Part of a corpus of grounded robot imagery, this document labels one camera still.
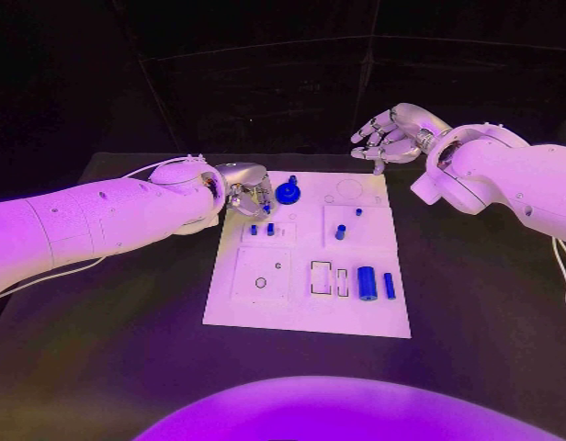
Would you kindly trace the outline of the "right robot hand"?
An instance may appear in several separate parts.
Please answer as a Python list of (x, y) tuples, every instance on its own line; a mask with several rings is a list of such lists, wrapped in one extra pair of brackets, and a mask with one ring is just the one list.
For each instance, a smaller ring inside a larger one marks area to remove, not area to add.
[(374, 175), (381, 175), (387, 164), (405, 164), (428, 154), (437, 140), (451, 127), (425, 109), (400, 103), (381, 112), (350, 136), (356, 147), (350, 156), (374, 163)]

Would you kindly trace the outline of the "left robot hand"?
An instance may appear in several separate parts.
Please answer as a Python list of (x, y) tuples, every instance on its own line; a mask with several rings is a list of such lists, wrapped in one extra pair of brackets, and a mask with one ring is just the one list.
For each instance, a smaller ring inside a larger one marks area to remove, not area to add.
[(226, 207), (254, 220), (264, 220), (274, 209), (274, 191), (267, 168), (255, 163), (216, 166), (226, 190)]

